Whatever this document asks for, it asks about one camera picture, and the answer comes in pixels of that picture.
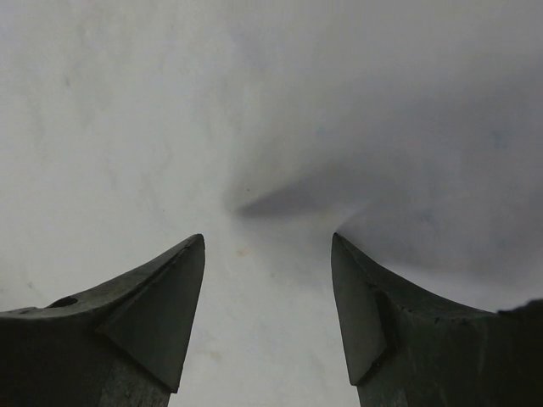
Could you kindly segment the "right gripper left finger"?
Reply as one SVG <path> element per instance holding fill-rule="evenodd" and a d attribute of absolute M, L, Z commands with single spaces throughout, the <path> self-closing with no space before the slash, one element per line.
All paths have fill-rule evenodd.
<path fill-rule="evenodd" d="M 204 264 L 204 238 L 196 234 L 47 307 L 2 312 L 2 405 L 168 405 L 179 388 Z"/>

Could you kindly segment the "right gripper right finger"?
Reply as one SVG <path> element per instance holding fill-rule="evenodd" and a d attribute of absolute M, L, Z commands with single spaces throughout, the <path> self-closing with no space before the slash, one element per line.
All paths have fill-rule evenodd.
<path fill-rule="evenodd" d="M 363 406 L 539 406 L 542 302 L 495 313 L 409 282 L 334 234 L 333 292 Z"/>

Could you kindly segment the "cream white t-shirt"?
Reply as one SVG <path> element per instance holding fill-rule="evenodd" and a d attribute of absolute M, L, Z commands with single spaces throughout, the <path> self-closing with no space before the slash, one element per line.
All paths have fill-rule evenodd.
<path fill-rule="evenodd" d="M 355 406 L 335 232 L 476 308 L 541 297 L 541 2 L 2 2 L 2 309 L 200 233 L 172 404 Z"/>

